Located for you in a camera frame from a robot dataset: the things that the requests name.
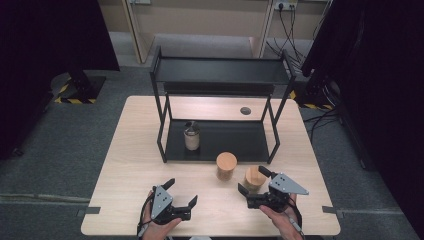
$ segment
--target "black curtain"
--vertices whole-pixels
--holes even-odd
[[[0,159],[25,138],[51,80],[119,70],[96,0],[0,1]]]
[[[315,69],[308,82],[312,92],[330,80],[338,84],[375,167],[424,238],[423,3],[353,2],[334,2],[304,74]]]

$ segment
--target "wooden cup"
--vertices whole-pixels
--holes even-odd
[[[251,192],[257,192],[265,183],[266,177],[259,172],[259,166],[251,166],[244,175],[244,186]]]
[[[237,158],[229,152],[223,152],[216,158],[216,176],[221,181],[228,181],[233,176],[234,168],[237,166]]]

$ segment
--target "shelf bottom board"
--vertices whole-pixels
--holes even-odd
[[[172,120],[165,155],[167,160],[215,161],[222,152],[231,152],[240,162],[267,162],[265,130],[261,121],[199,120],[200,147],[185,147],[185,120]]]

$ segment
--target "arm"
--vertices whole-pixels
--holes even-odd
[[[293,199],[293,201],[290,200],[291,201],[290,203],[292,205],[295,205],[296,195],[291,194],[290,197],[291,199]],[[291,207],[288,207],[282,213],[274,212],[272,209],[266,206],[260,206],[259,209],[272,220],[272,223],[274,224],[275,227],[278,228],[278,230],[280,231],[281,237],[284,240],[302,240],[303,239],[300,232],[296,230],[296,228],[290,222],[290,218],[291,218],[297,224],[296,214],[294,213]]]
[[[149,226],[144,232],[141,240],[163,240],[168,235],[168,233],[181,222],[181,218],[177,218],[165,225],[159,225],[151,222],[152,219],[150,214],[151,205],[149,203],[146,205],[145,213],[143,215],[143,223],[149,223]]]

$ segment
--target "wooden table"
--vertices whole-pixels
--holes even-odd
[[[172,97],[174,117],[247,120],[260,117],[265,99]],[[272,103],[275,108],[279,101]],[[249,107],[250,115],[240,113]],[[265,120],[268,145],[273,146],[272,129]],[[238,192],[246,169],[252,163],[239,163],[230,181],[217,179],[214,161],[163,163],[156,144],[159,128],[152,96],[129,97],[113,136],[89,209],[100,207],[98,214],[86,214],[81,231],[86,235],[136,235],[141,207],[154,185],[175,178],[168,190],[173,206],[186,206],[198,195],[192,219],[182,222],[172,236],[278,236],[270,219],[258,209],[248,209]],[[273,162],[265,166],[284,172],[306,188],[310,195],[299,195],[306,235],[337,235],[340,225],[335,214],[324,213],[332,207],[313,149],[298,107],[288,100],[278,122],[281,146]],[[260,193],[268,191],[267,182]]]

